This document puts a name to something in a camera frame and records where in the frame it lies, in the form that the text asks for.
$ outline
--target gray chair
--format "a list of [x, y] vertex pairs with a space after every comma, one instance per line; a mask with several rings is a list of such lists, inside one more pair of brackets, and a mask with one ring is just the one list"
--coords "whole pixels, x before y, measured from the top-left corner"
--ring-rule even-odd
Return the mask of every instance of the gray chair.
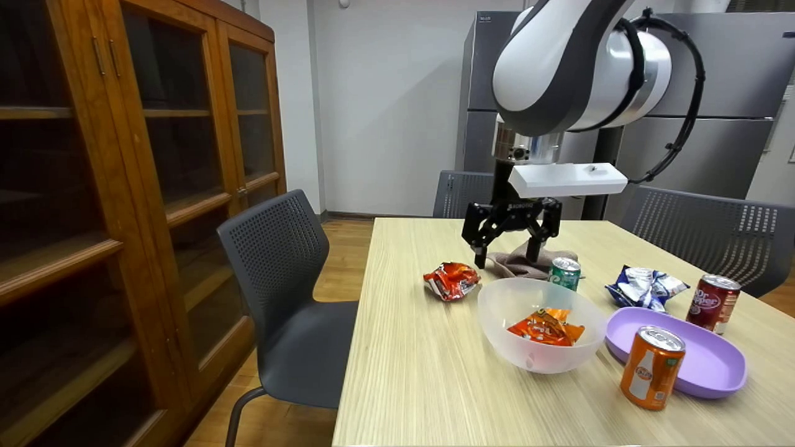
[[219, 227], [222, 247], [255, 326], [260, 388], [239, 397], [226, 444], [254, 397], [337, 407], [355, 302], [319, 302], [329, 239], [303, 192], [264, 202]]
[[788, 206], [643, 183], [622, 227], [752, 296], [777, 289], [793, 264], [795, 208]]
[[493, 202], [493, 171], [439, 171], [436, 218], [465, 218], [473, 202]]

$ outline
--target purple plate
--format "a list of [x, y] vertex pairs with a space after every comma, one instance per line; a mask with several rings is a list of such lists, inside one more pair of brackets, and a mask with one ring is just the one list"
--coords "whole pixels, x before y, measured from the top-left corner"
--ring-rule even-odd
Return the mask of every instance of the purple plate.
[[641, 326], [658, 326], [685, 343], [685, 361], [680, 363], [675, 391], [704, 401], [721, 401], [745, 384], [745, 357], [735, 345], [698, 326], [645, 309], [622, 309], [606, 322], [604, 343], [613, 357], [626, 363]]

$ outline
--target white bowl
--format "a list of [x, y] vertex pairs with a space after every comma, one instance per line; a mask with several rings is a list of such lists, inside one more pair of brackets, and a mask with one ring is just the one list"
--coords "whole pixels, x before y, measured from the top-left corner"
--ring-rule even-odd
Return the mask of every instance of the white bowl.
[[[536, 309], [570, 309], [570, 322], [587, 330], [575, 345], [544, 345], [508, 327]], [[479, 327], [508, 363], [542, 374], [559, 374], [583, 366], [604, 343], [606, 316], [588, 298], [534, 279], [501, 279], [477, 293]]]

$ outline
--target chair backrest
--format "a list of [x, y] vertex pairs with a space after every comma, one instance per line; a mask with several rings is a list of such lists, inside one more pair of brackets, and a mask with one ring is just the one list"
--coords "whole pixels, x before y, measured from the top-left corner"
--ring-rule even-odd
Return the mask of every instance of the chair backrest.
[[793, 264], [795, 208], [742, 199], [639, 187], [622, 221], [637, 235], [749, 293], [777, 289]]
[[439, 171], [438, 199], [433, 206], [436, 218], [462, 218], [473, 202], [493, 202], [493, 171]]
[[329, 258], [321, 218], [300, 189], [247, 208], [219, 227], [222, 247], [255, 322], [259, 345], [305, 302]]

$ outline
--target can lid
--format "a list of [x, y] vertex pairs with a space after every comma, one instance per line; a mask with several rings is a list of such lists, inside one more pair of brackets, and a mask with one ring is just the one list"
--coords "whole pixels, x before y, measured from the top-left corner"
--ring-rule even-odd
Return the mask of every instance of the can lid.
[[732, 279], [726, 279], [726, 276], [705, 273], [704, 281], [715, 285], [715, 289], [740, 290], [740, 283], [732, 281]]
[[552, 266], [563, 269], [563, 271], [578, 271], [578, 264], [575, 258], [552, 258]]
[[668, 332], [663, 327], [643, 326], [639, 332], [654, 347], [672, 351], [672, 353], [685, 351], [685, 343], [675, 332]]

